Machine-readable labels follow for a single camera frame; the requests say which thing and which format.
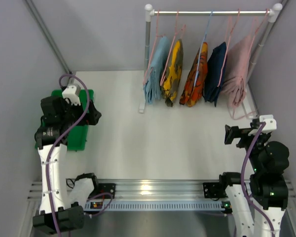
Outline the light blue trousers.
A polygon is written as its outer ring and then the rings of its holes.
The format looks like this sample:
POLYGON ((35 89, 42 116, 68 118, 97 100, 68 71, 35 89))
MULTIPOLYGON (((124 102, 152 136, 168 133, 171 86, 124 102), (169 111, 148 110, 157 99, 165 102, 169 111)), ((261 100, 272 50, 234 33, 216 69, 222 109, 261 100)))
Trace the light blue trousers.
POLYGON ((145 84, 143 86, 147 104, 153 104, 155 100, 160 100, 161 98, 160 80, 163 75, 169 51, 170 41, 166 36, 163 36, 153 50, 153 57, 148 67, 145 84))

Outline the yellow camouflage trousers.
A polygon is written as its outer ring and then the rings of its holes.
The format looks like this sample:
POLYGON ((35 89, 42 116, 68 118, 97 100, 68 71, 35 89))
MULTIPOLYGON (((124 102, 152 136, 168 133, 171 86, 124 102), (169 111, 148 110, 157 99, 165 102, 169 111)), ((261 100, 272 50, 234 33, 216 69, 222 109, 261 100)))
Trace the yellow camouflage trousers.
POLYGON ((183 69, 183 42, 179 39, 172 50, 171 65, 167 68, 165 80, 161 87, 165 104, 172 107, 178 94, 183 69))

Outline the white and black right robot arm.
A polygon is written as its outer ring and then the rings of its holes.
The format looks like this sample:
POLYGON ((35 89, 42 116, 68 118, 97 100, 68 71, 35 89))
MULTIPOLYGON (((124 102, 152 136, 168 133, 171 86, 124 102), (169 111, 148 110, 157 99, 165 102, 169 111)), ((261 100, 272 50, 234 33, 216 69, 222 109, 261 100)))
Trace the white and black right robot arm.
POLYGON ((278 237, 288 206, 289 189, 283 173, 289 166, 289 149, 269 141, 271 134, 262 131, 265 125, 225 126, 224 143, 229 145, 238 138, 236 146, 246 150, 241 172, 219 176, 231 204, 236 237, 278 237))

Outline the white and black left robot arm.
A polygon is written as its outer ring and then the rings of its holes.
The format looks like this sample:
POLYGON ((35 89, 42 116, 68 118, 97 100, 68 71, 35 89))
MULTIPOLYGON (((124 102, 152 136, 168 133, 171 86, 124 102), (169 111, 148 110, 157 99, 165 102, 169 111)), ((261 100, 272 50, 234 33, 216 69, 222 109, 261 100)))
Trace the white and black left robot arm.
POLYGON ((35 141, 42 171, 42 194, 33 226, 48 235, 60 236, 83 227, 83 207, 99 190, 96 175, 86 173, 78 175, 72 192, 67 192, 62 163, 68 150, 68 135, 76 126, 96 125, 101 113, 90 98, 83 107, 69 98, 49 96, 41 100, 40 106, 43 115, 35 141))

